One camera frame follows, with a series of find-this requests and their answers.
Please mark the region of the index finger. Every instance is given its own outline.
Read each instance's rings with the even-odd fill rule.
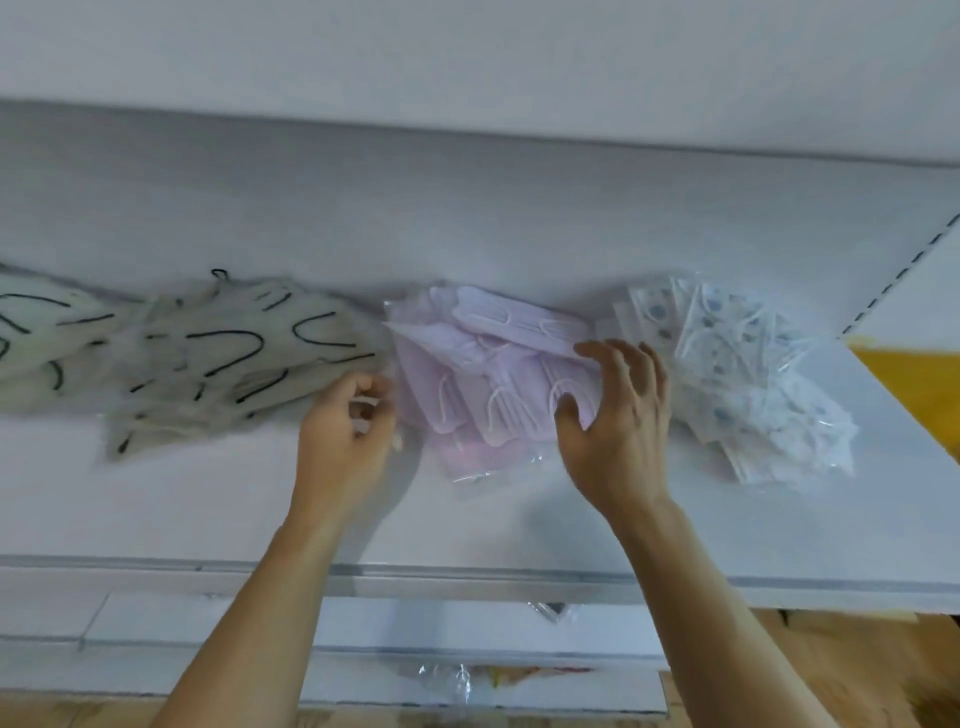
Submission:
[[[633,385],[630,383],[630,368],[624,361],[623,354],[616,349],[599,341],[585,341],[574,346],[573,350],[600,364],[600,375],[603,378],[601,410],[616,407],[626,395],[633,391]]]
[[[382,400],[390,395],[394,383],[382,375],[366,372],[347,372],[323,390],[321,396],[328,401],[346,404],[354,397],[370,397]]]

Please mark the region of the white panel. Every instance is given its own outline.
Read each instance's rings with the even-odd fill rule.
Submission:
[[[104,604],[106,592],[55,588],[0,589],[0,638],[79,638]]]
[[[90,646],[0,642],[0,689],[166,694],[193,659],[190,647]],[[444,707],[452,697],[417,679],[417,665],[370,657],[313,655],[300,699],[306,703]],[[655,670],[618,668],[527,680],[494,689],[471,682],[471,709],[518,713],[666,713]]]
[[[0,3],[0,94],[960,161],[953,0]]]
[[[671,433],[671,490],[720,568],[756,589],[956,594],[960,468],[846,349],[824,347],[802,371],[862,426],[856,478],[837,475],[805,494],[746,488],[718,451],[681,426]],[[93,465],[94,423],[0,422],[0,443],[7,563],[43,555],[54,563],[100,557],[117,566],[167,559],[249,568],[286,508],[296,432],[267,428],[113,467]],[[336,573],[359,565],[361,574],[414,584],[444,579],[453,597],[457,580],[514,580],[522,590],[524,581],[555,579],[584,600],[584,586],[633,584],[607,525],[559,464],[473,486],[447,482],[430,456],[409,486],[396,480],[410,469],[409,453],[388,466],[388,507],[377,505],[376,518],[348,534]]]
[[[110,595],[86,634],[90,642],[199,644],[228,597]],[[523,665],[644,662],[665,667],[644,607],[584,605],[553,624],[527,604],[423,599],[324,599],[314,646],[323,651],[455,656]]]
[[[960,352],[960,219],[856,328],[870,346]]]
[[[958,201],[960,169],[0,105],[2,262],[134,291],[223,267],[599,312],[694,270],[839,334]]]

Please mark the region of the finger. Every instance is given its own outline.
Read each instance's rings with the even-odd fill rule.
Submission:
[[[663,366],[663,361],[660,359],[660,355],[657,354],[654,348],[646,342],[640,344],[640,350],[650,357],[650,360],[654,363],[654,374],[657,377],[657,401],[661,404],[669,403],[670,374],[667,373],[666,367]]]
[[[352,420],[370,420],[375,407],[368,401],[352,401],[348,407]]]
[[[370,429],[363,436],[365,447],[386,452],[394,441],[396,406],[391,400],[380,400],[370,417]]]
[[[600,375],[603,378],[603,398],[600,400],[600,409],[616,408],[618,403],[623,401],[624,396],[633,389],[630,383],[630,368],[623,360],[623,355],[599,341],[585,341],[577,344],[573,350],[600,364]]]
[[[647,391],[656,391],[657,382],[648,368],[649,357],[623,339],[607,339],[605,343],[623,355],[624,361],[630,367],[630,381],[639,396],[642,397]]]
[[[324,389],[320,396],[328,401],[346,404],[355,397],[380,400],[390,394],[394,383],[381,375],[347,372]]]
[[[584,429],[580,425],[580,407],[569,392],[563,394],[557,402],[553,421],[557,426],[557,442],[561,450],[580,447],[584,437]]]

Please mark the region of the person's right hand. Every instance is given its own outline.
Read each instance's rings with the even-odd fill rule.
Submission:
[[[665,498],[664,450],[670,382],[656,352],[619,339],[574,348],[600,364],[603,399],[593,424],[580,426],[577,401],[561,397],[555,419],[560,455],[574,485],[615,525]]]

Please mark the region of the white wall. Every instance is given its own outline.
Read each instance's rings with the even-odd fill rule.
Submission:
[[[960,352],[960,221],[881,300],[854,341]]]
[[[956,0],[0,0],[0,96],[960,162]]]

